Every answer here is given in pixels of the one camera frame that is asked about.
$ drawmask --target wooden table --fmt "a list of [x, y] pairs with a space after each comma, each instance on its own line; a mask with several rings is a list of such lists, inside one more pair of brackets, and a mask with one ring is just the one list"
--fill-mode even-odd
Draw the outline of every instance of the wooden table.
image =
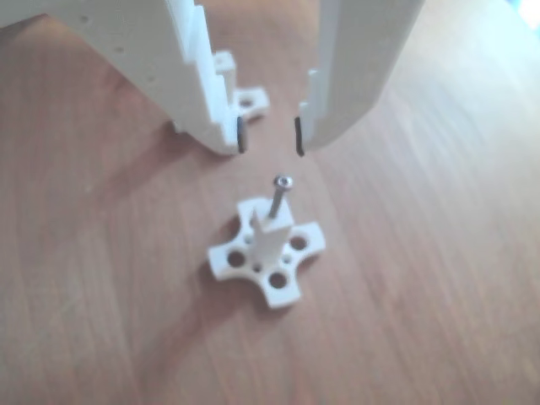
[[[378, 106], [300, 159], [312, 0], [210, 0], [271, 114], [219, 158], [66, 28], [0, 32], [2, 404], [540, 403], [540, 42], [428, 0]], [[271, 312], [216, 283], [237, 201], [290, 173], [328, 249]]]

